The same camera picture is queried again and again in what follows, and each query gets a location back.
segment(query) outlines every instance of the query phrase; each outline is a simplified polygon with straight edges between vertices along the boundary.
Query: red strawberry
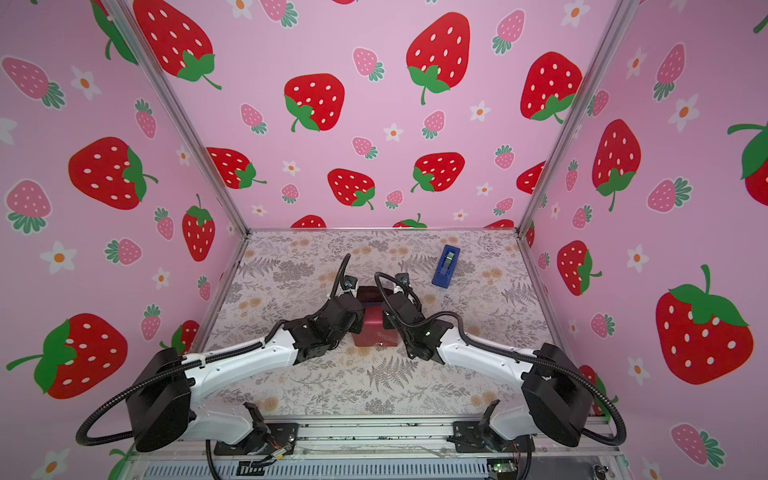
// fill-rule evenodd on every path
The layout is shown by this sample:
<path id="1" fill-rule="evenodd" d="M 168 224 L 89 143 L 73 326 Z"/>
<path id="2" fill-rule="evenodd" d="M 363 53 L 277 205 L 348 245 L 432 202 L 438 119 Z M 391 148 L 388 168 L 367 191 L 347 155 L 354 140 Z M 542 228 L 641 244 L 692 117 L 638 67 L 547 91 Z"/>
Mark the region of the red strawberry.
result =
<path id="1" fill-rule="evenodd" d="M 512 209 L 512 204 L 514 202 L 515 199 L 512 197 L 505 198 L 496 204 L 496 208 L 493 209 L 493 214 L 497 216 L 506 214 Z"/>
<path id="2" fill-rule="evenodd" d="M 35 382 L 55 399 L 70 399 L 96 386 L 125 362 L 128 344 L 104 319 L 90 313 L 75 315 L 45 337 L 42 355 L 10 362 L 12 370 L 28 360 L 40 359 Z"/>
<path id="3" fill-rule="evenodd" d="M 525 232 L 525 239 L 528 241 L 528 248 L 533 248 L 533 239 L 536 238 L 536 227 L 531 221 L 531 227 Z"/>
<path id="4" fill-rule="evenodd" d="M 373 143 L 367 138 L 354 137 L 352 139 L 352 147 L 355 149 L 355 153 L 360 157 L 365 157 L 368 160 L 376 158 L 379 155 L 379 151 L 373 146 Z"/>
<path id="5" fill-rule="evenodd" d="M 699 432 L 692 425 L 681 423 L 670 429 L 670 436 L 677 447 L 699 465 L 710 463 L 714 468 L 725 465 L 725 452 L 719 442 L 704 430 Z"/>
<path id="6" fill-rule="evenodd" d="M 590 326 L 592 327 L 592 331 L 602 339 L 608 338 L 609 335 L 613 336 L 614 332 L 616 332 L 616 323 L 614 323 L 614 319 L 607 313 L 605 315 L 598 313 L 593 316 Z"/>
<path id="7" fill-rule="evenodd" d="M 96 18 L 96 23 L 99 28 L 109 37 L 107 47 L 104 49 L 104 56 L 107 57 L 107 60 L 111 60 L 109 51 L 114 42 L 114 47 L 122 58 L 125 58 L 134 65 L 138 65 L 136 57 L 134 57 L 134 54 L 128 48 L 128 45 L 125 44 L 123 35 L 121 35 L 118 28 L 114 26 L 114 22 L 111 20 L 111 17 L 107 13 L 107 9 L 104 8 L 104 4 L 101 0 L 91 0 L 91 8 L 93 9 L 94 18 Z"/>
<path id="8" fill-rule="evenodd" d="M 583 376 L 587 378 L 587 380 L 591 382 L 592 385 L 596 386 L 603 395 L 608 396 L 603 381 L 600 380 L 600 376 L 597 375 L 592 367 L 589 365 L 582 365 L 578 368 L 578 370 Z M 617 396 L 611 400 L 612 403 L 617 403 L 618 401 L 619 398 Z M 594 399 L 594 403 L 592 404 L 592 413 L 594 416 L 603 416 L 605 415 L 606 410 L 607 409 L 603 405 L 603 402 L 598 399 Z"/>
<path id="9" fill-rule="evenodd" d="M 491 223 L 490 225 L 486 225 L 483 228 L 515 228 L 515 222 L 513 222 L 512 220 L 501 219 L 501 220 L 496 220 L 494 223 Z"/>
<path id="10" fill-rule="evenodd" d="M 328 172 L 328 186 L 342 204 L 349 207 L 368 204 L 373 210 L 371 199 L 376 195 L 376 185 L 368 175 L 336 168 Z"/>
<path id="11" fill-rule="evenodd" d="M 469 20 L 460 13 L 446 13 L 435 20 L 408 47 L 406 65 L 411 80 L 434 94 L 450 90 L 464 78 L 469 64 Z"/>
<path id="12" fill-rule="evenodd" d="M 576 159 L 571 160 L 568 164 L 568 173 L 565 175 L 565 190 L 569 192 L 576 186 L 576 180 L 578 179 L 578 162 Z"/>
<path id="13" fill-rule="evenodd" d="M 752 355 L 752 333 L 730 300 L 710 295 L 710 268 L 702 265 L 707 290 L 681 285 L 656 305 L 661 352 L 677 378 L 694 385 L 739 368 Z"/>
<path id="14" fill-rule="evenodd" d="M 214 47 L 200 26 L 163 0 L 135 0 L 134 15 L 160 66 L 174 77 L 200 78 L 214 71 Z"/>
<path id="15" fill-rule="evenodd" d="M 549 253 L 543 252 L 538 256 L 538 267 L 542 270 L 546 270 L 549 266 Z"/>
<path id="16" fill-rule="evenodd" d="M 299 189 L 294 184 L 287 184 L 280 193 L 283 194 L 283 200 L 289 205 L 296 203 L 296 199 L 299 198 Z"/>
<path id="17" fill-rule="evenodd" d="M 5 197 L 5 204 L 11 209 L 6 218 L 11 222 L 13 230 L 29 235 L 48 225 L 45 217 L 51 214 L 51 201 L 37 182 L 18 182 Z"/>
<path id="18" fill-rule="evenodd" d="M 685 45 L 678 43 L 672 47 L 667 57 L 659 65 L 654 85 L 654 98 L 662 101 L 674 90 L 674 82 L 680 78 L 685 68 Z"/>
<path id="19" fill-rule="evenodd" d="M 141 335 L 145 340 L 149 342 L 157 335 L 160 323 L 160 307 L 153 303 L 144 311 L 144 319 L 141 320 Z"/>
<path id="20" fill-rule="evenodd" d="M 512 147 L 509 145 L 502 145 L 496 149 L 496 160 L 494 163 L 498 165 L 502 170 L 507 170 L 512 166 L 512 162 L 515 161 L 515 154 L 512 153 Z"/>
<path id="21" fill-rule="evenodd" d="M 285 87 L 286 108 L 296 123 L 307 130 L 330 130 L 339 121 L 344 105 L 344 85 L 330 73 L 303 75 L 288 80 Z"/>
<path id="22" fill-rule="evenodd" d="M 386 196 L 386 202 L 385 205 L 390 210 L 394 210 L 397 207 L 400 206 L 402 203 L 402 191 L 401 190 L 392 190 L 389 192 L 389 195 Z"/>
<path id="23" fill-rule="evenodd" d="M 208 256 L 210 246 L 214 243 L 216 224 L 208 210 L 203 208 L 200 195 L 197 195 L 197 205 L 193 205 L 181 221 L 181 233 L 190 251 L 192 259 L 202 262 Z"/>
<path id="24" fill-rule="evenodd" d="M 139 128 L 144 132 L 147 138 L 154 138 L 155 132 L 157 132 L 157 122 L 152 116 L 152 109 L 149 108 L 149 104 L 144 101 L 143 98 L 136 100 L 136 122 L 139 124 Z"/>
<path id="25" fill-rule="evenodd" d="M 165 210 L 164 208 L 155 210 L 154 221 L 157 222 L 157 232 L 162 235 L 165 240 L 170 240 L 174 237 L 174 219 L 168 216 L 168 210 Z"/>
<path id="26" fill-rule="evenodd" d="M 592 165 L 592 184 L 603 197 L 612 195 L 609 212 L 614 211 L 616 192 L 629 187 L 641 160 L 640 142 L 623 120 L 605 128 Z"/>
<path id="27" fill-rule="evenodd" d="M 296 220 L 291 228 L 325 228 L 326 222 L 317 215 L 306 215 Z"/>
<path id="28" fill-rule="evenodd" d="M 592 255 L 584 242 L 576 240 L 562 247 L 558 252 L 558 271 L 565 286 L 575 296 L 587 291 L 591 276 L 602 276 L 602 272 L 592 273 Z"/>
<path id="29" fill-rule="evenodd" d="M 141 247 L 130 238 L 124 238 L 118 243 L 112 240 L 107 243 L 107 249 L 104 251 L 107 260 L 114 264 L 122 263 L 125 266 L 131 265 L 141 258 Z"/>
<path id="30" fill-rule="evenodd" d="M 370 81 L 379 81 L 384 78 L 384 64 L 379 61 L 373 51 L 366 48 L 355 48 L 352 52 L 352 60 L 355 61 L 357 73 L 368 77 Z"/>
<path id="31" fill-rule="evenodd" d="M 293 28 L 299 23 L 299 13 L 293 9 L 293 3 L 286 0 L 261 0 L 264 13 L 273 22 L 280 22 L 283 28 Z"/>
<path id="32" fill-rule="evenodd" d="M 56 82 L 48 81 L 42 68 L 13 57 L 3 57 L 2 67 L 22 94 L 41 101 L 48 108 L 58 110 L 65 105 L 64 92 Z"/>
<path id="33" fill-rule="evenodd" d="M 416 220 L 410 218 L 408 220 L 400 220 L 398 223 L 392 225 L 392 228 L 426 228 L 426 223 L 421 223 L 421 220 L 422 215 L 419 214 Z"/>
<path id="34" fill-rule="evenodd" d="M 498 23 L 497 36 L 493 38 L 493 50 L 496 55 L 503 55 L 507 50 L 512 50 L 512 44 L 523 35 L 524 25 L 525 12 L 522 10 L 515 10 Z"/>
<path id="35" fill-rule="evenodd" d="M 546 120 L 571 106 L 581 85 L 581 70 L 563 55 L 550 51 L 536 59 L 528 70 L 520 112 L 532 120 Z"/>
<path id="36" fill-rule="evenodd" d="M 464 170 L 464 157 L 455 152 L 424 155 L 413 166 L 413 180 L 418 182 L 411 189 L 421 187 L 428 192 L 442 192 L 453 185 Z"/>
<path id="37" fill-rule="evenodd" d="M 592 207 L 589 205 L 584 205 L 583 207 L 579 207 L 576 209 L 576 213 L 574 214 L 573 220 L 571 220 L 571 223 L 573 224 L 574 228 L 582 229 L 587 226 L 587 223 L 592 221 Z"/>
<path id="38" fill-rule="evenodd" d="M 256 168 L 248 157 L 229 148 L 207 148 L 216 169 L 229 188 L 239 190 L 250 187 L 253 182 L 265 184 L 265 180 L 256 180 Z"/>
<path id="39" fill-rule="evenodd" d="M 606 105 L 608 105 L 608 92 L 605 90 L 600 90 L 589 101 L 589 105 L 587 106 L 587 115 L 590 117 L 597 117 L 600 112 L 603 111 Z"/>
<path id="40" fill-rule="evenodd" d="M 747 193 L 763 205 L 768 205 L 768 125 L 732 125 L 728 127 L 728 134 L 739 130 L 760 130 L 741 154 L 741 178 Z"/>
<path id="41" fill-rule="evenodd" d="M 201 276 L 197 280 L 197 288 L 200 291 L 200 298 L 206 302 L 210 300 L 210 282 L 206 276 Z"/>
<path id="42" fill-rule="evenodd" d="M 533 194 L 533 189 L 536 188 L 538 178 L 544 170 L 545 163 L 546 162 L 541 162 L 521 173 L 517 182 L 518 190 L 524 191 L 527 194 Z"/>
<path id="43" fill-rule="evenodd" d="M 422 128 L 422 135 L 427 140 L 431 140 L 437 137 L 438 132 L 440 132 L 444 126 L 445 126 L 445 113 L 440 110 L 437 110 L 429 114 L 429 116 L 424 119 L 424 128 Z"/>
<path id="44" fill-rule="evenodd" d="M 69 159 L 69 179 L 90 198 L 119 210 L 136 208 L 147 193 L 149 178 L 139 157 L 115 137 L 96 140 Z"/>
<path id="45" fill-rule="evenodd" d="M 266 133 L 266 123 L 264 117 L 256 108 L 251 107 L 248 104 L 242 104 L 240 106 L 240 117 L 243 119 L 243 123 L 250 127 L 250 130 L 258 135 Z"/>
<path id="46" fill-rule="evenodd" d="M 663 214 L 669 213 L 673 208 L 680 208 L 690 200 L 689 194 L 693 189 L 688 180 L 682 177 L 674 182 L 667 178 L 648 195 L 648 208 Z"/>
<path id="47" fill-rule="evenodd" d="M 197 322 L 187 320 L 174 332 L 174 336 L 170 339 L 170 346 L 165 346 L 160 342 L 160 347 L 164 349 L 173 348 L 176 349 L 179 355 L 186 355 L 190 351 L 190 346 L 199 328 L 200 325 Z"/>

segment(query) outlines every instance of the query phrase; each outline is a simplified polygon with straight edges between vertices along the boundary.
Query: pink wall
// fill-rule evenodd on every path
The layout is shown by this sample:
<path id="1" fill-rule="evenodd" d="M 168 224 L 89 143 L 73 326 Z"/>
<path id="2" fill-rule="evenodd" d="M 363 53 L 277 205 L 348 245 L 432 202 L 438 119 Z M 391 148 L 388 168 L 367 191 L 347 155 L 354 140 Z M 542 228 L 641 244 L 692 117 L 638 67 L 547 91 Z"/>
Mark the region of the pink wall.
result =
<path id="1" fill-rule="evenodd" d="M 227 216 L 194 161 L 180 162 L 181 139 L 144 73 L 121 56 L 131 54 L 112 44 L 111 60 L 105 57 L 108 37 L 90 2 L 13 2 L 0 32 L 0 190 L 11 220 L 0 228 L 6 252 L 0 350 L 2 365 L 13 367 L 2 373 L 3 477 L 50 478 L 42 475 L 46 468 L 56 476 L 66 466 L 62 478 L 106 479 L 121 458 L 110 450 L 125 451 L 130 442 L 84 448 L 74 441 L 77 427 L 129 386 L 182 323 L 202 321 L 210 301 L 200 295 L 198 279 L 207 277 L 213 296 L 238 239 L 227 235 Z M 60 98 L 58 91 L 65 104 L 57 109 L 49 101 L 47 108 L 43 95 Z M 140 116 L 144 129 L 135 107 L 142 98 L 152 109 L 151 118 Z M 82 150 L 106 137 L 116 139 Z M 126 145 L 159 183 L 136 175 Z M 147 191 L 138 202 L 140 178 Z M 203 261 L 193 259 L 183 239 L 183 218 L 197 205 L 196 194 L 217 230 Z M 173 221 L 169 240 L 169 220 L 160 229 L 155 221 L 158 207 Z M 210 235 L 210 222 L 206 228 Z M 123 239 L 138 245 L 141 257 L 123 242 L 113 263 L 104 251 Z M 158 288 L 160 268 L 170 275 Z M 159 314 L 145 315 L 152 305 Z M 94 433 L 129 428 L 124 409 L 115 409 Z"/>
<path id="2" fill-rule="evenodd" d="M 181 17 L 169 8 L 163 16 L 161 3 L 134 2 L 145 36 L 203 142 L 230 150 L 214 152 L 216 158 L 224 162 L 226 153 L 233 155 L 230 159 L 245 157 L 255 167 L 256 181 L 266 181 L 242 184 L 234 162 L 220 169 L 225 181 L 233 181 L 230 193 L 250 226 L 274 228 L 290 227 L 306 215 L 320 216 L 328 227 L 391 227 L 406 219 L 429 227 L 518 222 L 530 198 L 530 188 L 519 189 L 518 179 L 522 185 L 535 178 L 529 173 L 540 172 L 537 166 L 546 159 L 560 127 L 552 113 L 567 106 L 558 99 L 578 87 L 579 70 L 587 68 L 615 2 L 246 0 L 241 3 L 245 9 L 234 0 L 170 2 L 181 10 Z M 284 10 L 265 10 L 263 3 Z M 433 22 L 438 23 L 430 34 L 420 37 Z M 184 60 L 185 49 L 194 55 L 191 62 Z M 535 64 L 548 52 L 558 55 Z M 215 57 L 200 61 L 211 53 Z M 186 68 L 179 72 L 181 62 Z M 378 62 L 382 78 L 380 70 L 374 71 Z M 557 63 L 556 71 L 552 65 Z M 420 71 L 430 65 L 440 68 L 434 84 Z M 415 67 L 415 81 L 424 86 L 414 83 L 408 66 Z M 531 82 L 526 81 L 529 70 Z M 293 80 L 314 74 L 323 75 Z M 531 91 L 531 83 L 538 90 Z M 333 89 L 312 93 L 327 85 Z M 422 105 L 425 87 L 429 89 Z M 286 107 L 286 92 L 296 115 L 302 115 L 302 106 L 308 108 L 304 123 L 319 131 L 296 122 L 297 116 Z M 555 94 L 553 106 L 541 115 L 545 120 L 527 118 Z M 342 101 L 341 109 L 334 111 L 333 105 Z M 480 110 L 484 115 L 478 118 Z M 426 124 L 437 137 L 422 134 Z M 514 161 L 505 150 L 497 154 L 502 145 L 512 149 Z M 371 147 L 376 148 L 375 157 Z M 432 182 L 422 179 L 435 192 L 423 190 L 413 177 L 416 161 L 432 154 L 422 171 L 446 170 Z M 464 163 L 463 170 L 451 175 L 452 167 L 440 167 L 440 158 L 454 161 L 452 167 Z M 328 176 L 335 169 L 357 173 L 357 181 L 344 172 L 339 180 L 337 171 L 331 182 L 339 180 L 340 185 L 332 189 Z M 372 184 L 370 198 L 366 185 Z M 486 195 L 487 187 L 492 190 Z M 354 192 L 363 190 L 362 205 L 351 206 Z M 396 191 L 400 194 L 390 196 Z"/>
<path id="3" fill-rule="evenodd" d="M 756 478 L 766 451 L 768 151 L 765 131 L 728 130 L 766 122 L 768 31 L 753 29 L 768 10 L 685 3 L 637 10 L 601 84 L 607 105 L 584 118 L 535 218 L 532 251 L 574 360 L 620 400 L 634 477 Z M 609 184 L 611 167 L 623 175 Z M 743 169 L 757 172 L 745 181 Z M 584 249 L 602 272 L 586 290 Z"/>

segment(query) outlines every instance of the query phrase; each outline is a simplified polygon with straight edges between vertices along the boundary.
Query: strawberry wallpaper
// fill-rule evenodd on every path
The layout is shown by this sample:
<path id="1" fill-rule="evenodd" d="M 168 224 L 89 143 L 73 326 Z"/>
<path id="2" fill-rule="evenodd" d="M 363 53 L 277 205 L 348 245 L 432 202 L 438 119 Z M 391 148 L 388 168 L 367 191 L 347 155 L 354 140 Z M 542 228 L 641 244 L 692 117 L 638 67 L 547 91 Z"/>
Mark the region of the strawberry wallpaper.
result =
<path id="1" fill-rule="evenodd" d="M 6 6 L 4 477 L 106 480 L 130 442 L 84 448 L 78 426 L 188 348 L 239 237 L 101 2 Z"/>
<path id="2" fill-rule="evenodd" d="M 456 228 L 519 222 L 614 3 L 133 10 L 252 228 Z"/>
<path id="3" fill-rule="evenodd" d="M 528 231 L 574 361 L 620 400 L 635 478 L 762 468 L 766 14 L 643 2 Z"/>

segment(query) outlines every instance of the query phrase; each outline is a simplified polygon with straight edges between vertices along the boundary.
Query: table surface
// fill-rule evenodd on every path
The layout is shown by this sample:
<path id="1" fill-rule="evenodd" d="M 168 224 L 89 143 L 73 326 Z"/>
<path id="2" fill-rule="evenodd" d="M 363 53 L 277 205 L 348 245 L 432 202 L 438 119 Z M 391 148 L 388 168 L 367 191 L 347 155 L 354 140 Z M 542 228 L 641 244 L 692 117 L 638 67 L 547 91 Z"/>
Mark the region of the table surface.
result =
<path id="1" fill-rule="evenodd" d="M 461 248 L 448 289 L 432 285 L 445 244 Z M 373 274 L 408 272 L 424 314 L 453 310 L 468 333 L 524 348 L 552 342 L 515 235 L 503 230 L 261 231 L 253 239 L 206 350 L 264 336 L 281 319 L 316 311 L 339 263 L 360 285 Z M 264 415 L 473 414 L 493 400 L 523 403 L 510 385 L 461 367 L 406 356 L 397 347 L 357 347 L 347 335 L 325 356 L 265 372 L 217 393 L 255 402 Z"/>

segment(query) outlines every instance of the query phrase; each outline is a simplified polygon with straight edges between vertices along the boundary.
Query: white flower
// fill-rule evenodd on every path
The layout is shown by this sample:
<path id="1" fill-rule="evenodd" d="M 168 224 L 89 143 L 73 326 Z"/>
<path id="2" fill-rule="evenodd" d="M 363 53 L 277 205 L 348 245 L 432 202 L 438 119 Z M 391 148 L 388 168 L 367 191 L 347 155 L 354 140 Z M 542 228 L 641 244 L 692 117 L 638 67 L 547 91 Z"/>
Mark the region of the white flower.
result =
<path id="1" fill-rule="evenodd" d="M 253 5 L 253 0 L 227 0 L 227 3 L 232 5 L 232 16 L 234 18 L 245 17 L 249 20 L 251 19 L 248 8 Z"/>
<path id="2" fill-rule="evenodd" d="M 672 3 L 670 3 L 670 8 L 677 7 L 677 11 L 682 12 L 687 2 L 688 0 L 672 0 Z"/>
<path id="3" fill-rule="evenodd" d="M 573 335 L 574 338 L 576 338 L 576 335 L 578 335 L 580 331 L 576 325 L 576 320 L 571 320 L 568 322 L 568 331 L 571 332 L 571 335 Z"/>
<path id="4" fill-rule="evenodd" d="M 483 185 L 478 187 L 478 197 L 480 195 L 485 195 L 487 197 L 491 190 L 493 190 L 493 187 L 489 187 L 488 182 L 485 182 Z"/>
<path id="5" fill-rule="evenodd" d="M 400 135 L 402 135 L 402 130 L 397 128 L 397 125 L 392 124 L 391 127 L 385 128 L 384 133 L 386 134 L 386 140 L 394 140 L 394 141 L 400 141 Z"/>
<path id="6" fill-rule="evenodd" d="M 62 268 L 64 270 L 74 270 L 72 259 L 77 252 L 77 250 L 65 250 L 61 242 L 55 241 L 53 243 L 53 251 L 41 253 L 40 258 L 51 263 L 51 275 L 53 275 Z"/>
<path id="7" fill-rule="evenodd" d="M 637 47 L 637 51 L 634 53 L 634 57 L 627 60 L 627 78 L 631 76 L 637 77 L 640 74 L 640 66 L 648 56 L 647 53 L 643 53 L 640 47 Z"/>
<path id="8" fill-rule="evenodd" d="M 296 162 L 283 161 L 283 171 L 288 172 L 291 177 L 295 177 L 296 172 L 300 172 L 301 169 L 296 166 Z"/>
<path id="9" fill-rule="evenodd" d="M 638 245 L 636 249 L 632 250 L 631 248 L 627 248 L 627 255 L 629 255 L 629 260 L 627 261 L 627 268 L 634 267 L 635 270 L 637 270 L 638 273 L 643 271 L 643 264 L 648 263 L 647 256 L 643 255 L 643 246 Z"/>
<path id="10" fill-rule="evenodd" d="M 0 118 L 0 141 L 5 142 L 8 145 L 13 145 L 11 130 L 16 128 L 17 125 L 18 124 L 10 118 Z"/>
<path id="11" fill-rule="evenodd" d="M 59 453 L 48 452 L 45 454 L 45 464 L 35 470 L 32 478 L 41 478 L 42 480 L 51 480 L 56 475 L 61 475 L 67 471 L 65 460 L 69 455 L 69 449 L 64 449 Z"/>
<path id="12" fill-rule="evenodd" d="M 182 165 L 190 166 L 190 155 L 189 152 L 187 152 L 187 148 L 184 145 L 181 145 L 181 147 L 176 150 L 176 155 L 179 156 L 179 163 Z"/>
<path id="13" fill-rule="evenodd" d="M 566 3 L 564 7 L 565 16 L 563 17 L 563 22 L 560 26 L 564 27 L 571 24 L 574 27 L 578 27 L 578 24 L 581 21 L 581 16 L 589 12 L 589 9 L 589 5 L 584 5 L 584 0 L 576 0 L 573 3 Z"/>
<path id="14" fill-rule="evenodd" d="M 170 277 L 170 272 L 166 272 L 163 270 L 163 267 L 157 269 L 157 273 L 152 276 L 152 280 L 154 280 L 155 285 L 154 287 L 156 289 L 161 289 L 164 286 L 170 286 L 168 283 L 168 278 Z"/>
<path id="15" fill-rule="evenodd" d="M 659 464 L 650 463 L 643 457 L 643 476 L 648 480 L 664 480 L 659 473 Z"/>
<path id="16" fill-rule="evenodd" d="M 677 131 L 683 131 L 685 124 L 688 123 L 689 120 L 699 117 L 699 110 L 698 108 L 695 108 L 698 100 L 699 94 L 695 94 L 693 97 L 689 98 L 688 101 L 685 101 L 682 98 L 678 100 L 674 105 L 676 111 L 672 114 L 668 123 L 677 124 Z"/>
<path id="17" fill-rule="evenodd" d="M 85 95 L 88 100 L 93 100 L 94 95 L 101 93 L 101 89 L 94 83 L 94 75 L 91 72 L 86 71 L 83 73 L 79 68 L 73 66 L 72 73 L 74 74 L 74 78 L 72 78 L 71 85 L 82 90 L 83 95 Z"/>
<path id="18" fill-rule="evenodd" d="M 470 107 L 469 111 L 472 112 L 472 116 L 469 120 L 485 121 L 485 114 L 490 113 L 491 109 L 485 106 L 485 100 L 483 100 L 476 106 Z"/>
<path id="19" fill-rule="evenodd" d="M 643 379 L 650 378 L 650 373 L 643 368 L 643 359 L 632 359 L 632 357 L 628 356 L 627 360 L 629 361 L 627 375 L 634 377 L 638 385 L 643 385 Z"/>

